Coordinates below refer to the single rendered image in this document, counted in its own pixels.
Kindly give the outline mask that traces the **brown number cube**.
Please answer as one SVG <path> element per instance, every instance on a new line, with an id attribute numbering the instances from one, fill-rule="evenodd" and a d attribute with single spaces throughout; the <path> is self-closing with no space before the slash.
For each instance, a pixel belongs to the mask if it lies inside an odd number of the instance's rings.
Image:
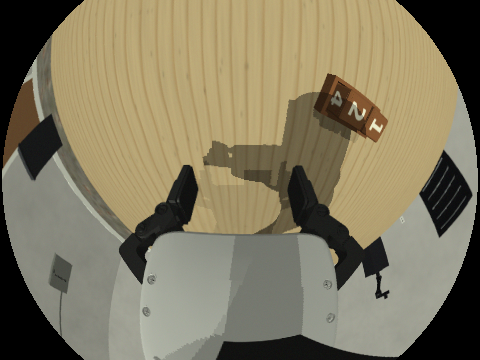
<path id="1" fill-rule="evenodd" d="M 360 132 L 376 143 L 383 133 L 387 123 L 388 120 L 372 106 Z"/>
<path id="2" fill-rule="evenodd" d="M 360 131 L 371 108 L 372 105 L 357 92 L 337 83 L 326 109 Z"/>

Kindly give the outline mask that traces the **brown wooden tray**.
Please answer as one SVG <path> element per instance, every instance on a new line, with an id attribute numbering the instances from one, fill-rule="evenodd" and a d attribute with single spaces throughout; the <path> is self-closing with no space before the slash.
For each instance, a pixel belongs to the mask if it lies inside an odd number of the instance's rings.
<path id="1" fill-rule="evenodd" d="M 330 99 L 333 95 L 333 92 L 336 88 L 337 83 L 340 84 L 340 85 L 343 85 L 345 87 L 349 87 L 350 89 L 354 90 L 360 96 L 362 96 L 364 99 L 366 99 L 370 104 L 372 104 L 372 106 L 375 107 L 379 112 L 381 111 L 374 103 L 372 103 L 367 97 L 365 97 L 362 93 L 360 93 L 353 86 L 351 86 L 350 84 L 348 84 L 347 82 L 345 82 L 344 80 L 339 78 L 338 76 L 333 75 L 333 74 L 329 74 L 329 73 L 326 76 L 326 79 L 324 81 L 324 84 L 322 86 L 320 94 L 319 94 L 319 96 L 317 98 L 317 101 L 314 105 L 314 109 L 316 109 L 319 113 L 337 121 L 338 123 L 346 126 L 349 129 L 353 130 L 354 132 L 356 132 L 357 134 L 361 135 L 362 137 L 364 137 L 366 139 L 367 136 L 362 134 L 360 131 L 352 128 L 350 125 L 346 124 L 345 122 L 339 120 L 336 116 L 334 116 L 331 112 L 329 112 L 326 109 L 329 102 L 330 102 Z"/>

